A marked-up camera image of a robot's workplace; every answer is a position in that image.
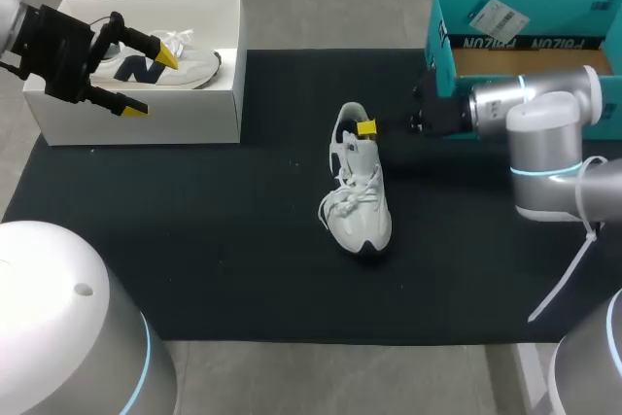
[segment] robotic arm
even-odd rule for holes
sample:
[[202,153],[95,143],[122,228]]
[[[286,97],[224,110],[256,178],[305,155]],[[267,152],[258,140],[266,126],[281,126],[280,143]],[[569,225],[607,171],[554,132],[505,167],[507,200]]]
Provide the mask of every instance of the robotic arm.
[[514,200],[534,221],[622,220],[622,159],[588,167],[581,129],[599,121],[603,97],[592,67],[520,76],[440,98],[435,71],[415,90],[413,131],[507,135]]
[[160,39],[126,27],[116,12],[96,35],[90,25],[46,5],[36,9],[23,0],[0,0],[0,57],[6,51],[21,57],[19,67],[0,61],[0,68],[22,80],[31,73],[40,76],[45,93],[63,101],[89,100],[117,116],[147,115],[142,102],[90,84],[90,74],[119,41],[168,67],[178,66]]

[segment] gray floor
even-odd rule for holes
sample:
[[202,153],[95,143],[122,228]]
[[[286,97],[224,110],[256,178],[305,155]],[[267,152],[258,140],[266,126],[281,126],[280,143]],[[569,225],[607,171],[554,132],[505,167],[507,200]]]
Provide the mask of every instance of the gray floor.
[[[254,49],[414,48],[424,44],[430,1],[244,0],[244,5]],[[38,129],[20,83],[2,73],[0,112],[3,213]],[[520,395],[507,375],[511,368],[498,358],[507,354],[504,347],[170,342],[169,348],[183,389],[182,415],[521,413]]]

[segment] white sneaker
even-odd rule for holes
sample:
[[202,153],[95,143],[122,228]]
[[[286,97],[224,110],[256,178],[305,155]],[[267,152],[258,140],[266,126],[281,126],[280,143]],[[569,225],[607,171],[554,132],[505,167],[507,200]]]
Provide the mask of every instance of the white sneaker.
[[320,221],[337,243],[356,255],[382,252],[391,238],[378,146],[356,134],[357,121],[367,120],[359,103],[349,102],[341,108],[328,161],[338,187],[325,196],[318,209]]
[[146,58],[132,48],[120,43],[119,52],[111,58],[102,60],[91,81],[110,83],[115,81],[145,83],[149,85],[175,86],[197,82],[208,82],[221,66],[220,55],[212,50],[198,50],[189,46],[192,30],[153,31],[152,35],[162,40],[164,45],[179,60],[179,69],[173,70]]

